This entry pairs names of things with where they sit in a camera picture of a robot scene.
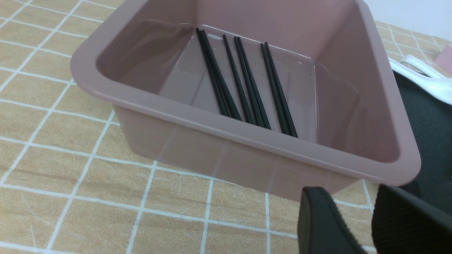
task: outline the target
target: pink object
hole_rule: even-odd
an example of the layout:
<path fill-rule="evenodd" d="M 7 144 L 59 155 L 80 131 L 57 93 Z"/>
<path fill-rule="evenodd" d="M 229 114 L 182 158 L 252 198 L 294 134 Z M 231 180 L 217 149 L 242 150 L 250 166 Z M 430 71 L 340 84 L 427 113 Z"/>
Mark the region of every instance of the pink object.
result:
<path fill-rule="evenodd" d="M 435 63 L 452 74 L 452 44 L 446 45 L 441 54 L 436 57 Z"/>
<path fill-rule="evenodd" d="M 231 45 L 242 36 L 272 130 L 219 114 L 196 27 L 209 34 L 237 105 L 221 36 Z M 280 132 L 265 41 L 299 138 Z M 262 192 L 299 201 L 304 186 L 402 185 L 420 170 L 362 0 L 129 0 L 77 49 L 71 70 L 82 89 L 114 105 L 132 151 Z"/>

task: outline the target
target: chopstick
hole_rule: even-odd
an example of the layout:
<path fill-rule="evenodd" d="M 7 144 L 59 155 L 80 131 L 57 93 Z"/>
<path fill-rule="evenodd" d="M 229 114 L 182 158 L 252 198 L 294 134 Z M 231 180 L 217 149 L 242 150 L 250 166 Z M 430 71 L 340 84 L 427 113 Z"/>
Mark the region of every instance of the chopstick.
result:
<path fill-rule="evenodd" d="M 206 32 L 204 30 L 199 30 L 199 28 L 196 28 L 196 33 L 201 45 L 202 52 L 204 54 L 204 60 L 207 65 L 207 70 L 209 71 L 215 97 L 220 108 L 220 113 L 224 116 L 242 121 L 239 110 L 237 109 L 237 106 L 235 105 L 231 93 L 229 92 L 223 75 L 221 74 L 220 67 L 218 66 L 217 60 L 215 59 L 215 55 L 213 54 L 213 50 L 210 46 Z"/>
<path fill-rule="evenodd" d="M 215 59 L 215 55 L 213 54 L 212 47 L 210 46 L 209 40 L 207 38 L 206 31 L 202 30 L 201 33 L 204 37 L 204 43 L 207 46 L 207 55 L 209 56 L 213 72 L 217 77 L 217 81 L 220 84 L 220 89 L 223 92 L 224 98 L 226 99 L 226 105 L 228 106 L 229 113 L 231 114 L 232 118 L 242 121 L 242 117 L 239 114 L 239 110 L 237 109 L 237 106 L 235 105 L 231 93 L 229 92 L 229 88 L 227 87 L 223 75 L 221 74 L 220 67 L 218 66 L 217 60 Z"/>
<path fill-rule="evenodd" d="M 213 92 L 217 99 L 218 107 L 220 109 L 220 114 L 223 116 L 226 116 L 226 117 L 230 117 L 229 111 L 226 106 L 226 102 L 223 98 L 223 94 L 222 94 L 220 86 L 218 85 L 218 82 L 217 82 L 217 77 L 215 76 L 215 73 L 213 72 L 212 65 L 209 60 L 209 56 L 207 55 L 207 47 L 205 46 L 204 38 L 202 36 L 201 31 L 198 28 L 196 29 L 196 34 L 198 35 L 199 44 L 201 45 L 201 51 L 204 56 L 204 61 L 206 63 L 207 71 L 210 76 L 210 81 L 212 82 Z"/>
<path fill-rule="evenodd" d="M 256 81 L 254 80 L 253 73 L 251 71 L 250 64 L 248 62 L 248 58 L 246 57 L 246 53 L 245 53 L 245 49 L 243 48 L 242 40 L 240 39 L 240 37 L 234 37 L 234 38 L 237 38 L 236 44 L 238 44 L 238 46 L 239 46 L 239 50 L 240 50 L 240 53 L 242 56 L 244 66 L 245 66 L 245 68 L 243 68 L 243 66 L 242 66 L 244 75 L 246 73 L 249 78 L 250 88 L 252 91 L 252 94 L 250 94 L 250 96 L 255 99 L 255 101 L 257 103 L 257 109 L 260 112 L 260 117 L 261 117 L 262 123 L 259 126 L 271 130 L 270 122 L 268 121 L 268 117 L 267 117 L 267 113 L 265 112 L 264 104 L 262 103 L 262 99 L 260 97 L 259 90 L 257 89 Z"/>
<path fill-rule="evenodd" d="M 242 51 L 240 50 L 240 45 L 237 37 L 234 37 L 235 48 L 237 50 L 237 54 L 239 55 L 240 66 L 242 67 L 243 77 L 245 79 L 245 85 L 248 90 L 248 98 L 251 101 L 251 109 L 254 113 L 255 123 L 257 126 L 264 127 L 264 121 L 262 120 L 262 116 L 260 114 L 259 105 L 257 104 L 256 96 L 254 95 L 253 86 L 251 85 L 250 77 L 248 76 L 248 71 L 246 69 L 245 60 L 242 55 Z"/>
<path fill-rule="evenodd" d="M 286 97 L 284 96 L 284 92 L 281 86 L 281 82 L 279 81 L 278 72 L 276 71 L 275 63 L 273 61 L 272 53 L 270 52 L 270 47 L 268 46 L 268 43 L 265 43 L 265 49 L 267 51 L 268 60 L 270 63 L 270 68 L 273 74 L 273 79 L 276 84 L 276 90 L 278 91 L 279 100 L 282 104 L 282 108 L 284 111 L 284 114 L 286 115 L 286 120 L 289 127 L 289 133 L 293 137 L 298 137 L 297 131 L 295 130 L 295 125 L 293 124 L 292 115 L 290 114 L 289 106 L 287 105 Z"/>
<path fill-rule="evenodd" d="M 237 68 L 235 66 L 234 57 L 232 56 L 231 48 L 229 47 L 229 42 L 227 41 L 227 37 L 223 34 L 223 41 L 226 47 L 227 56 L 229 58 L 229 63 L 231 65 L 232 74 L 234 75 L 235 85 L 237 86 L 237 91 L 239 93 L 240 102 L 242 104 L 242 108 L 245 115 L 245 121 L 251 124 L 255 124 L 253 114 L 251 113 L 250 106 L 248 105 L 248 101 L 246 100 L 245 92 L 243 90 L 242 82 L 240 81 L 239 73 L 237 72 Z"/>
<path fill-rule="evenodd" d="M 281 127 L 281 132 L 283 134 L 290 135 L 291 133 L 289 130 L 286 114 L 283 110 L 281 98 L 279 97 L 278 90 L 275 85 L 272 68 L 270 67 L 270 60 L 268 59 L 267 49 L 265 48 L 263 43 L 260 44 L 260 49 L 262 50 L 262 55 L 264 57 L 265 69 L 267 70 L 267 76 L 270 82 L 270 88 L 272 90 L 273 101 L 275 102 L 276 112 L 278 113 L 278 120 L 279 126 Z"/>

